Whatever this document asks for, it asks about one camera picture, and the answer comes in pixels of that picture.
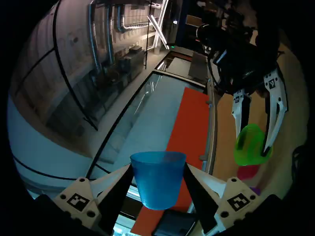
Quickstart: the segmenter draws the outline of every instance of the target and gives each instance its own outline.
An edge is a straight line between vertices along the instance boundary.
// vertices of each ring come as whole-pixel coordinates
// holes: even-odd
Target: ceiling light
[[[161,12],[160,12],[159,21],[157,24],[160,28],[162,27],[162,24],[163,24],[163,19],[164,19],[164,15],[165,15],[165,11],[166,11],[166,7],[167,7],[168,2],[169,2],[169,0],[163,0],[162,6],[161,6]],[[153,47],[156,48],[158,46],[158,40],[159,40],[159,36],[157,33],[155,33]]]
[[[148,16],[149,21],[153,24],[153,27],[155,28],[156,32],[158,33],[159,37],[162,40],[162,43],[164,44],[165,48],[167,50],[170,49],[170,47],[167,45],[166,39],[161,31],[161,28],[158,26],[158,23],[156,22],[156,20],[154,19],[153,15]]]

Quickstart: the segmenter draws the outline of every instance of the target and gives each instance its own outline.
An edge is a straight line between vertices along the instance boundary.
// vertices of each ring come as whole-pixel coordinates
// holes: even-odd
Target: metal frame
[[[61,0],[57,3],[56,5],[56,8],[55,8],[55,11],[54,11],[54,19],[53,19],[53,22],[52,22],[52,38],[53,38],[53,42],[54,42],[54,46],[52,49],[50,49],[48,52],[46,52],[31,68],[30,70],[26,73],[26,75],[22,78],[22,81],[19,83],[18,85],[18,88],[15,92],[15,96],[20,92],[20,90],[22,89],[22,86],[25,82],[25,80],[27,79],[27,77],[31,74],[31,72],[35,69],[36,66],[38,66],[41,61],[47,57],[51,52],[55,52],[56,54],[56,59],[57,59],[57,63],[58,63],[58,66],[59,66],[59,69],[60,69],[60,72],[61,72],[61,75],[69,89],[69,92],[71,94],[71,96],[73,97],[76,105],[78,106],[78,108],[80,109],[80,111],[82,112],[82,114],[84,115],[84,120],[87,121],[96,131],[98,130],[97,127],[95,126],[95,124],[92,122],[92,120],[90,119],[90,117],[86,114],[86,112],[84,111],[81,103],[79,102],[77,96],[75,95],[70,83],[69,83],[69,80],[68,80],[68,77],[66,75],[66,72],[65,72],[65,69],[62,65],[62,62],[61,62],[61,58],[60,58],[60,54],[59,54],[59,49],[58,49],[58,44],[57,44],[57,36],[56,36],[56,22],[57,22],[57,13],[58,13],[58,9],[59,9],[59,6],[61,4]]]
[[[150,1],[149,14],[151,14],[152,0]],[[148,30],[146,32],[146,50],[145,50],[145,69],[148,61],[148,41],[149,41],[149,25],[150,21],[148,20]]]

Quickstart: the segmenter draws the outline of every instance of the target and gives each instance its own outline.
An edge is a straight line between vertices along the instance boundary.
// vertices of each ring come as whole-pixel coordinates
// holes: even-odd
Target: metal pipe
[[[104,32],[106,35],[106,46],[107,46],[107,52],[109,57],[109,64],[112,65],[115,62],[115,56],[114,56],[114,48],[113,48],[113,36],[111,32],[111,16],[112,16],[112,5],[106,5],[105,6],[105,15],[104,15]]]
[[[120,32],[120,33],[124,33],[126,32],[126,30],[123,28],[123,19],[124,19],[124,9],[125,6],[124,5],[117,5],[116,6],[116,26],[115,29]]]
[[[100,64],[100,59],[97,53],[97,41],[96,41],[96,32],[95,32],[95,8],[96,8],[96,0],[91,1],[88,6],[88,25],[89,25],[89,34],[90,34],[90,43],[91,43],[91,51],[92,57],[94,61],[94,66],[97,74],[102,71],[102,67]]]
[[[124,5],[116,6],[116,26],[115,29],[120,33],[125,33],[128,30],[136,30],[145,28],[149,25],[149,22],[139,22],[130,25],[125,25],[125,17],[124,17]]]

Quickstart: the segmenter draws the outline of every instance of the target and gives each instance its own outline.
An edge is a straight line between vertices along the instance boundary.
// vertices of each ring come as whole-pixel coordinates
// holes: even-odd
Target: black cable
[[[53,179],[62,179],[62,180],[77,180],[74,179],[74,178],[66,178],[66,177],[59,177],[59,176],[54,176],[54,175],[49,175],[49,174],[45,174],[43,172],[40,172],[40,171],[37,171],[37,170],[34,170],[32,168],[30,168],[29,166],[27,166],[26,164],[22,163],[18,158],[16,158],[15,156],[13,156],[14,160],[16,160],[17,163],[19,163],[20,165],[22,165],[23,167],[25,167],[26,169],[36,173],[36,174],[39,174],[39,175],[43,175],[43,176],[46,176],[46,177],[50,177],[50,178],[53,178]]]
[[[97,166],[99,169],[101,169],[102,171],[106,172],[107,174],[111,173],[108,170],[104,169],[103,167],[99,166],[98,164],[95,164],[95,166]]]
[[[15,91],[15,96],[18,94],[18,92],[21,90],[22,88],[22,85],[24,84],[26,78],[31,74],[31,72],[34,70],[34,68],[36,66],[38,66],[41,61],[46,57],[48,56],[52,51],[55,50],[55,47],[53,47],[52,49],[50,49],[48,52],[46,52],[30,69],[29,71],[26,73],[26,75],[22,78],[21,82],[19,83],[18,87],[17,87],[17,90]]]
[[[220,89],[222,92],[226,93],[226,94],[230,94],[228,91],[226,91],[225,89],[221,88],[221,86],[218,84],[218,82],[216,81],[214,75],[213,75],[213,71],[212,71],[212,66],[211,66],[211,61],[210,61],[210,58],[208,57],[208,68],[209,68],[209,71],[210,71],[210,75],[213,79],[213,81],[215,82],[216,86],[218,87],[218,89]]]

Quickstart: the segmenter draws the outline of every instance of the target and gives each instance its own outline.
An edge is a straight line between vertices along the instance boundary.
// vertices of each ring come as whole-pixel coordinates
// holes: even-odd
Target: red object
[[[186,154],[186,162],[201,169],[207,143],[209,125],[208,96],[196,90],[185,88],[176,121],[166,151],[179,151]],[[186,183],[182,180],[177,203],[172,209],[186,212],[191,197]],[[142,207],[131,232],[141,236],[151,236],[160,221],[163,210],[150,210]]]
[[[240,180],[251,179],[257,174],[259,167],[260,165],[240,166],[237,170],[237,177]]]

